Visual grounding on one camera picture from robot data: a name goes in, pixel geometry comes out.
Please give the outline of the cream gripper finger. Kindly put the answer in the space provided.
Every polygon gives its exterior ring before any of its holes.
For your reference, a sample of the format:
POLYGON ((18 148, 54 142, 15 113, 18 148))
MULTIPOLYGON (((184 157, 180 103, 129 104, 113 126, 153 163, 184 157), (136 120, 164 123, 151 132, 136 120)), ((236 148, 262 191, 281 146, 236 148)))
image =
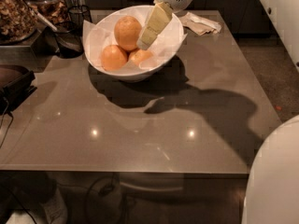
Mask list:
POLYGON ((139 38, 136 42, 140 49, 147 50, 172 20, 172 8, 165 2, 154 5, 149 11, 139 38))

